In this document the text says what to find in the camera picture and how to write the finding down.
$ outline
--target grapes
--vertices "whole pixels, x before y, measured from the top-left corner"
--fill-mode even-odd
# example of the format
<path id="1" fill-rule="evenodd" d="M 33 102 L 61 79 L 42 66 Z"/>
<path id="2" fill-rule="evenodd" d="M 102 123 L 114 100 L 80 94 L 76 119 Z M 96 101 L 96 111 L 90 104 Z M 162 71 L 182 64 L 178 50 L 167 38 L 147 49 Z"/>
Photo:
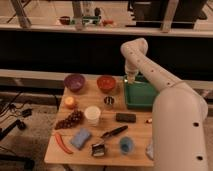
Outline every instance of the grapes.
<path id="1" fill-rule="evenodd" d="M 66 119 L 60 120 L 56 123 L 55 129 L 67 129 L 71 128 L 83 119 L 83 112 L 75 109 Z"/>

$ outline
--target paper cup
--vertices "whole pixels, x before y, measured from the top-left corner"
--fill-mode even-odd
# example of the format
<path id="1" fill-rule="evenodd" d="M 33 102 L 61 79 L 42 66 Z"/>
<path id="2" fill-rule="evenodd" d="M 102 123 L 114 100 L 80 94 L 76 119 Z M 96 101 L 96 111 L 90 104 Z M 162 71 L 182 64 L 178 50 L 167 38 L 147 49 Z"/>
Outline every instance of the paper cup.
<path id="1" fill-rule="evenodd" d="M 84 115 L 90 125 L 97 126 L 101 115 L 101 110 L 97 106 L 89 106 L 85 109 Z"/>

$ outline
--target cable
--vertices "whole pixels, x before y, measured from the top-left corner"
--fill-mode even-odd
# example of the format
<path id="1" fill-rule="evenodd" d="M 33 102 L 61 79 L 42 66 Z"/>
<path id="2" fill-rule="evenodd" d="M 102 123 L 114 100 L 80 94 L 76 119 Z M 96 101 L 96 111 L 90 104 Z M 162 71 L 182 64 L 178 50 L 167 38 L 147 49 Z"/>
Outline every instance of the cable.
<path id="1" fill-rule="evenodd" d="M 20 96 L 22 94 L 22 91 L 21 92 L 19 92 L 10 102 L 9 102 L 9 104 L 4 108 L 4 109 L 2 109 L 1 111 L 0 111 L 0 117 L 3 115 L 5 115 L 5 114 L 3 114 L 5 111 L 8 111 L 8 109 L 9 109 L 9 107 L 10 107 L 10 105 Z"/>
<path id="2" fill-rule="evenodd" d="M 14 113 L 14 112 L 12 111 L 12 109 L 15 110 L 15 105 L 10 104 L 10 105 L 5 109 L 4 113 L 2 113 L 2 114 L 0 115 L 0 117 L 3 117 L 4 115 L 6 115 L 7 112 L 8 112 L 9 110 L 10 110 L 12 113 Z"/>
<path id="3" fill-rule="evenodd" d="M 10 109 L 10 112 L 13 114 L 17 114 L 17 112 L 20 112 L 20 111 L 16 110 L 15 108 L 12 108 L 12 109 Z"/>
<path id="4" fill-rule="evenodd" d="M 22 109 L 27 103 L 31 104 L 32 100 L 26 100 L 20 107 L 15 107 L 16 109 Z"/>
<path id="5" fill-rule="evenodd" d="M 19 116 L 22 116 L 21 114 L 20 115 L 14 115 L 14 114 L 11 114 L 11 115 L 8 115 L 6 118 L 4 118 L 3 120 L 1 120 L 0 121 L 0 124 L 2 124 L 3 122 L 5 122 L 9 117 L 11 117 L 11 116 L 13 116 L 13 117 L 19 117 Z"/>
<path id="6" fill-rule="evenodd" d="M 58 102 L 58 98 L 56 97 L 56 95 L 55 94 L 52 94 L 53 96 L 54 96 L 54 98 L 55 98 L 55 104 L 56 104 L 56 108 L 57 108 L 57 110 L 59 109 L 59 102 Z"/>
<path id="7" fill-rule="evenodd" d="M 12 150 L 10 150 L 10 149 L 8 149 L 8 148 L 2 147 L 2 146 L 0 146 L 0 148 L 3 149 L 3 150 L 5 150 L 5 151 L 7 151 L 7 152 L 10 152 L 10 153 L 13 154 L 14 156 L 18 156 L 14 151 L 12 151 Z"/>

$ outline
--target floor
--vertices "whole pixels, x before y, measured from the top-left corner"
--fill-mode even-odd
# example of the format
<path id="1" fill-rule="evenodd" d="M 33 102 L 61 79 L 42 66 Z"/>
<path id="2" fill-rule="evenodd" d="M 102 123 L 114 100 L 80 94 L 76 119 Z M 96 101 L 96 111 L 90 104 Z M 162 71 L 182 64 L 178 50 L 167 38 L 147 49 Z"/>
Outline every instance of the floor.
<path id="1" fill-rule="evenodd" d="M 25 93 L 21 96 L 15 105 L 20 107 L 23 101 L 31 100 L 32 104 L 26 104 L 22 111 L 27 108 L 32 108 L 32 115 L 25 118 L 24 121 L 27 128 L 20 131 L 18 128 L 14 128 L 9 135 L 4 138 L 0 146 L 12 150 L 14 153 L 20 156 L 27 156 L 35 161 L 34 171 L 64 171 L 62 165 L 46 164 L 44 162 L 44 156 L 48 145 L 48 139 L 53 127 L 54 119 L 57 113 L 57 105 L 55 105 L 55 98 L 52 95 L 45 95 L 48 97 L 49 105 L 47 100 L 44 100 L 47 104 L 36 104 L 39 99 Z M 204 131 L 206 139 L 207 154 L 209 160 L 209 171 L 213 170 L 213 117 L 209 115 L 204 122 Z M 1 127 L 8 126 L 16 118 L 10 117 L 5 122 L 1 123 Z M 0 152 L 4 154 L 11 154 L 0 148 Z M 102 171 L 103 166 L 71 166 L 74 171 Z M 23 163 L 21 162 L 2 162 L 0 164 L 0 171 L 22 171 Z M 142 167 L 107 167 L 107 171 L 152 171 L 152 168 Z"/>

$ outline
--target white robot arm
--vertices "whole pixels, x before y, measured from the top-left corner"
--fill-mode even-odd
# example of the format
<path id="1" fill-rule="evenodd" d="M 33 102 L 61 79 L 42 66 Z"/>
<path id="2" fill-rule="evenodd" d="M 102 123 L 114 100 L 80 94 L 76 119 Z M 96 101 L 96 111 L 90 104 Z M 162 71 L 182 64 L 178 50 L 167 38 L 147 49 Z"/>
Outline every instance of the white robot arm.
<path id="1" fill-rule="evenodd" d="M 159 91 L 152 111 L 154 170 L 207 171 L 202 122 L 208 106 L 183 80 L 147 58 L 147 50 L 143 38 L 121 46 L 128 82 L 140 71 Z"/>

